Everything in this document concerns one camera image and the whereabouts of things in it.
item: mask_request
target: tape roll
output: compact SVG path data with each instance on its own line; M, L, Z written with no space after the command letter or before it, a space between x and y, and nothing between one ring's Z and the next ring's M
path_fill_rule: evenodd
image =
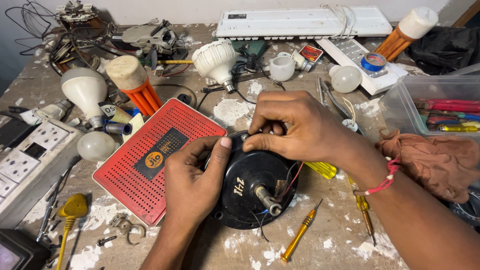
M361 66L368 71L380 71L386 64L385 56L377 52L367 52L360 62Z

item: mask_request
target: black plastic bag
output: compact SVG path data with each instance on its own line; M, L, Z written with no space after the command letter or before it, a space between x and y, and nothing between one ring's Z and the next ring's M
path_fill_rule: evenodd
M480 62L479 28L436 26L412 43L407 54L430 75L442 75Z

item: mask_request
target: brown cloth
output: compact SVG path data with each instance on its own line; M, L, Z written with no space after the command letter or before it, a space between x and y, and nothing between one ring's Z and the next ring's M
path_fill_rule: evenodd
M480 178L479 145L459 136L423 138L394 130L375 147L386 157L400 155L403 172L434 196L468 201L468 185Z

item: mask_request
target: red jio router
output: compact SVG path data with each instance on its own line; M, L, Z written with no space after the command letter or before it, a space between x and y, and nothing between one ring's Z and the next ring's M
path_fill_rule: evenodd
M173 98L92 177L145 225L153 227L165 215L164 166L168 156L196 138L226 134L226 129Z

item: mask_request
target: transparent plastic box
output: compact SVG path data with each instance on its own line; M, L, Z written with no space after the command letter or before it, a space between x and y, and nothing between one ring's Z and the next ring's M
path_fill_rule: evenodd
M378 104L389 131L423 137L458 135L480 144L480 132L432 132L423 124L413 99L480 100L480 76L403 76Z

